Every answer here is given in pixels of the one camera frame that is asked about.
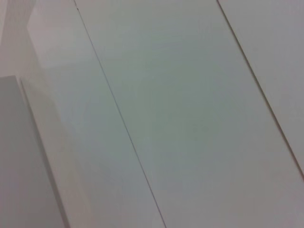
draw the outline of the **white surface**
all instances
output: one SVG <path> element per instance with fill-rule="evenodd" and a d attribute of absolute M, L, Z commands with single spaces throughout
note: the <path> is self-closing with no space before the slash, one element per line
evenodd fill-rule
<path fill-rule="evenodd" d="M 304 1 L 220 4 L 304 170 Z"/>
<path fill-rule="evenodd" d="M 0 227 L 64 228 L 15 77 L 0 78 Z"/>
<path fill-rule="evenodd" d="M 168 228 L 303 227 L 303 180 L 215 0 L 76 3 Z"/>
<path fill-rule="evenodd" d="M 0 73 L 26 82 L 71 228 L 163 227 L 72 0 L 9 1 Z"/>

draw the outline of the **white panel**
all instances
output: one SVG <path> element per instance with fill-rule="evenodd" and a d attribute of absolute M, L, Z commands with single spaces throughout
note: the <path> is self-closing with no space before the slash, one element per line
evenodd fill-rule
<path fill-rule="evenodd" d="M 72 228 L 163 228 L 72 0 L 9 0 L 0 74 L 26 79 Z"/>
<path fill-rule="evenodd" d="M 304 1 L 220 0 L 304 169 Z"/>
<path fill-rule="evenodd" d="M 303 180 L 216 1 L 76 3 L 168 228 L 303 227 Z"/>
<path fill-rule="evenodd" d="M 64 228 L 16 78 L 0 79 L 0 227 Z"/>

